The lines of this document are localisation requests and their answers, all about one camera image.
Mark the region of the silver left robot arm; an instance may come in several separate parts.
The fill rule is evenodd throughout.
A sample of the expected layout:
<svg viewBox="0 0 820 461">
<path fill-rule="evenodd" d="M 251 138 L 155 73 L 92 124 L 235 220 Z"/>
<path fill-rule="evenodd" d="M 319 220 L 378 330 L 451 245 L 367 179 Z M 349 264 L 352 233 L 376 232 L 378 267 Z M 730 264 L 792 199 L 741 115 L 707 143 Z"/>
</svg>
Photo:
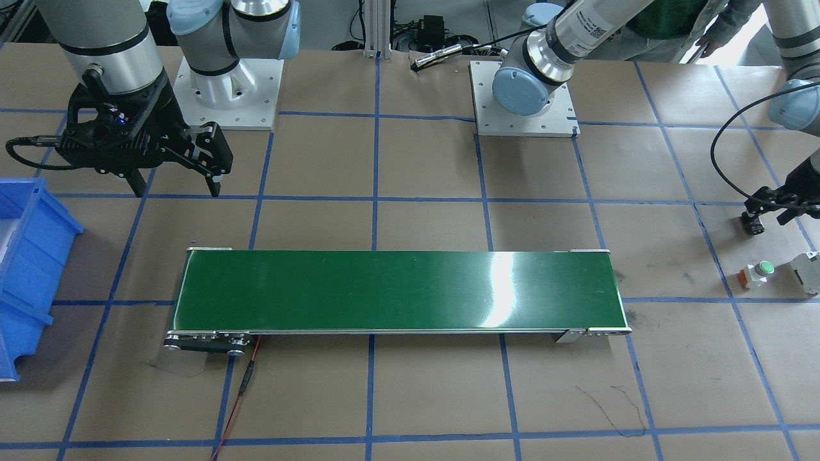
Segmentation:
<svg viewBox="0 0 820 461">
<path fill-rule="evenodd" d="M 570 79 L 577 62 L 679 62 L 692 47 L 709 56 L 732 39 L 758 1 L 568 1 L 555 15 L 525 19 L 494 76 L 503 109 L 533 116 Z M 818 2 L 765 1 L 787 82 L 768 119 L 818 135 Z"/>
</svg>

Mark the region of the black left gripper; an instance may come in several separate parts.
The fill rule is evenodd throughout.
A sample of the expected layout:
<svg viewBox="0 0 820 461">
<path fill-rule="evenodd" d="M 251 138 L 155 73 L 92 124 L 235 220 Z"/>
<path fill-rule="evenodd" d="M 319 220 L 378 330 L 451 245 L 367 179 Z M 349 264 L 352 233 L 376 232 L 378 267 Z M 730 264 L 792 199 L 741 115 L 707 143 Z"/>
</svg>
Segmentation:
<svg viewBox="0 0 820 461">
<path fill-rule="evenodd" d="M 746 212 L 753 216 L 781 209 L 777 222 L 785 225 L 797 216 L 808 214 L 818 219 L 819 152 L 811 154 L 787 175 L 781 187 L 764 186 L 744 202 Z"/>
</svg>

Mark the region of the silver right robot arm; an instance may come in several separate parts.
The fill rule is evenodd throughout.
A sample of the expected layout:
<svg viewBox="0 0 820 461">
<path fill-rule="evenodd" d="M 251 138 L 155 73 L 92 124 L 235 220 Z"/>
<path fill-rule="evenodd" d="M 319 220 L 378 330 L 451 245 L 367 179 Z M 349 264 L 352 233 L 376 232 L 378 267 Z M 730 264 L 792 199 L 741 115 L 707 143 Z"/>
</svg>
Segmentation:
<svg viewBox="0 0 820 461">
<path fill-rule="evenodd" d="M 298 1 L 37 1 L 79 84 L 59 135 L 20 139 L 53 148 L 62 165 L 126 181 L 141 197 L 142 170 L 177 163 L 217 197 L 233 154 L 232 128 L 272 125 L 272 65 L 299 52 Z"/>
</svg>

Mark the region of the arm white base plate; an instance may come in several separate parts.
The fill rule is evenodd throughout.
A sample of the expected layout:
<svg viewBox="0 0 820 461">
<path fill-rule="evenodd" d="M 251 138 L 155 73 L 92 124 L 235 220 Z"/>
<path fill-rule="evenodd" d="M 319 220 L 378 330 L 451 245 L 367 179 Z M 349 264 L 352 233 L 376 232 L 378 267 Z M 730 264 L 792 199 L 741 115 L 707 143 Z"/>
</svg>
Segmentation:
<svg viewBox="0 0 820 461">
<path fill-rule="evenodd" d="M 216 122 L 223 131 L 272 131 L 281 60 L 244 59 L 221 76 L 202 76 L 190 70 L 183 58 L 174 93 L 188 125 Z"/>
<path fill-rule="evenodd" d="M 500 61 L 472 60 L 469 63 L 478 134 L 569 138 L 582 132 L 566 84 L 552 93 L 539 113 L 522 116 L 503 108 L 495 100 L 491 88 L 501 66 Z"/>
</svg>

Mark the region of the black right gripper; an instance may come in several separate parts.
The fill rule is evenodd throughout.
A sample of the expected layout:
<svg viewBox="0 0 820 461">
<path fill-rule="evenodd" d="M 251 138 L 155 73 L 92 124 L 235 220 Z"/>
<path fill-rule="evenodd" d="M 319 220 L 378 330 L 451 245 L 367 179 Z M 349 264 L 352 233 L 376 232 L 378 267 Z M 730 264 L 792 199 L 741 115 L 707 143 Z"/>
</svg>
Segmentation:
<svg viewBox="0 0 820 461">
<path fill-rule="evenodd" d="M 56 151 L 70 166 L 126 178 L 138 198 L 147 182 L 139 169 L 175 161 L 207 177 L 212 197 L 220 196 L 222 175 L 233 154 L 216 122 L 188 125 L 166 71 L 144 88 L 115 95 L 103 71 L 87 69 L 69 99 L 69 118 Z"/>
</svg>

